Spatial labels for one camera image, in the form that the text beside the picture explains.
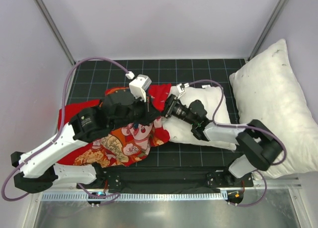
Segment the red patterned pillowcase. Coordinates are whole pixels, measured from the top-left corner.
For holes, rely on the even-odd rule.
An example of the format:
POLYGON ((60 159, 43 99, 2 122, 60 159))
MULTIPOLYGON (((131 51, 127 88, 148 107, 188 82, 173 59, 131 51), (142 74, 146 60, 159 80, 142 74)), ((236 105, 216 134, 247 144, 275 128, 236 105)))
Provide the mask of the red patterned pillowcase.
MULTIPOLYGON (((155 106, 160 105, 163 108, 170 89, 170 83, 150 86, 150 95, 155 99, 155 106)), ((94 99, 67 105, 64 124, 82 109, 95 106, 99 101, 94 99)), ((131 123, 112 131, 108 136, 69 153, 57 163, 81 166, 97 162, 101 167, 130 166, 145 159, 151 147, 163 145, 169 139, 169 132, 163 128, 161 117, 158 117, 147 126, 138 125, 137 127, 131 123)))

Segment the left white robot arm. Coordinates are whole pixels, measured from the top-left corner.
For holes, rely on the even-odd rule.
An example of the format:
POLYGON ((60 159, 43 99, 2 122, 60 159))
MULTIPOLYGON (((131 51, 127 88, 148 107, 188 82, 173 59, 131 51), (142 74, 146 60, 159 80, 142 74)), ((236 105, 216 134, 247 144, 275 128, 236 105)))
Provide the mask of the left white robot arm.
POLYGON ((73 116, 43 147, 11 155, 12 164, 19 170, 13 177, 15 187, 31 194, 67 183, 101 188, 105 176, 99 164, 77 167, 61 165, 58 161, 116 129, 135 123, 148 125, 161 116, 162 111, 163 107, 155 104, 152 96, 143 99, 127 90, 105 96, 97 105, 73 116))

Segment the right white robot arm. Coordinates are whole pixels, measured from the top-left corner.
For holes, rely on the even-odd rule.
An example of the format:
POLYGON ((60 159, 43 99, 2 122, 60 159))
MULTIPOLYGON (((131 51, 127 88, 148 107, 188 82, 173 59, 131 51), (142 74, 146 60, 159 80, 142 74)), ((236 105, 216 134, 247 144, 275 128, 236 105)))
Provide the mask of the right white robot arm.
POLYGON ((207 111, 200 100, 188 107, 170 95, 164 103, 162 115, 176 117, 190 125, 190 133, 201 141, 222 141, 236 144, 243 153, 234 160, 224 173, 224 181, 236 186, 248 173, 267 171, 286 159, 286 148, 262 122, 252 120, 248 124, 220 124, 207 118, 207 111))

